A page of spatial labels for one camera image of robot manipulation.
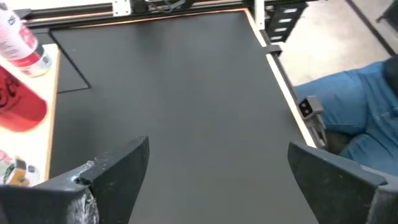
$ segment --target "wooden table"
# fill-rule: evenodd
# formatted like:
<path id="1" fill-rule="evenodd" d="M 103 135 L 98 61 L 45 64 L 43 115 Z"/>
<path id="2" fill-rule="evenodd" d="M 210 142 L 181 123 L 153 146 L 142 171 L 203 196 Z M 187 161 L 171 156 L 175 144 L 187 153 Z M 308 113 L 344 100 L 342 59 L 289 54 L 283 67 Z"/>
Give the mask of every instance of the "wooden table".
<path id="1" fill-rule="evenodd" d="M 0 149 L 6 151 L 11 156 L 19 156 L 27 163 L 36 166 L 40 174 L 40 183 L 49 178 L 60 58 L 56 44 L 45 45 L 44 49 L 51 56 L 53 65 L 45 75 L 35 78 L 27 77 L 16 67 L 13 67 L 6 60 L 0 58 L 0 64 L 3 67 L 47 102 L 47 115 L 42 123 L 34 129 L 23 133 L 15 133 L 0 127 Z"/>

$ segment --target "red can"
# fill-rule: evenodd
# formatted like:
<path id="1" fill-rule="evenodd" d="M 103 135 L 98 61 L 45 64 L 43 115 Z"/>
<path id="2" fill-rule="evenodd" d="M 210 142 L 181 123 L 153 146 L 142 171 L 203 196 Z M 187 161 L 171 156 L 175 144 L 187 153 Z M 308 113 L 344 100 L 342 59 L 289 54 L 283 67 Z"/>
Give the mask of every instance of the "red can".
<path id="1" fill-rule="evenodd" d="M 0 67 L 0 126 L 15 132 L 27 131 L 36 127 L 46 113 L 46 102 Z"/>

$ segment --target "blue jeans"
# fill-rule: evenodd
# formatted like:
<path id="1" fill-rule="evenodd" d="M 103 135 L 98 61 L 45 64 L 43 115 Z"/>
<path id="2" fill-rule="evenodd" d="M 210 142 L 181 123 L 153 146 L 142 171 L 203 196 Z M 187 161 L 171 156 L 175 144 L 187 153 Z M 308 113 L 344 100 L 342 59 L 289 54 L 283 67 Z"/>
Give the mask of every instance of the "blue jeans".
<path id="1" fill-rule="evenodd" d="M 316 96 L 326 128 L 354 135 L 341 156 L 398 176 L 398 100 L 382 75 L 382 62 L 296 86 Z"/>

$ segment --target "spray can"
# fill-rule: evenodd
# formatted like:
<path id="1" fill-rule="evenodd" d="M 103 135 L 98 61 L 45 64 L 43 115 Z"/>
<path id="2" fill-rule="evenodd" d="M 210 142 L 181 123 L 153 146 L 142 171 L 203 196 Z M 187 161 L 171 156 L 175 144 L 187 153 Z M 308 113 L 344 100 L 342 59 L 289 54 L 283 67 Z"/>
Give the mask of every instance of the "spray can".
<path id="1" fill-rule="evenodd" d="M 46 114 L 46 102 L 0 67 L 0 126 L 15 132 L 27 131 L 36 127 Z"/>
<path id="2" fill-rule="evenodd" d="M 30 77 L 45 74 L 52 64 L 36 36 L 1 0 L 0 55 Z"/>

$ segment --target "wire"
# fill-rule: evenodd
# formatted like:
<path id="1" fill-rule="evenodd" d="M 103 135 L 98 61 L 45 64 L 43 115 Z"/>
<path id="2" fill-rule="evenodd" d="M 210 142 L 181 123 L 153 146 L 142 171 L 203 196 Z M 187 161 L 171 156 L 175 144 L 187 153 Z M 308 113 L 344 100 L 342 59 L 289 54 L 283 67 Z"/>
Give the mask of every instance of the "wire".
<path id="1" fill-rule="evenodd" d="M 167 10 L 161 9 L 159 6 L 157 6 L 156 4 L 154 4 L 153 2 L 148 2 L 152 7 L 154 7 L 156 10 L 163 12 L 163 13 L 171 13 L 173 11 L 172 5 L 169 3 L 169 0 L 163 0 L 163 2 L 166 4 L 167 6 Z"/>

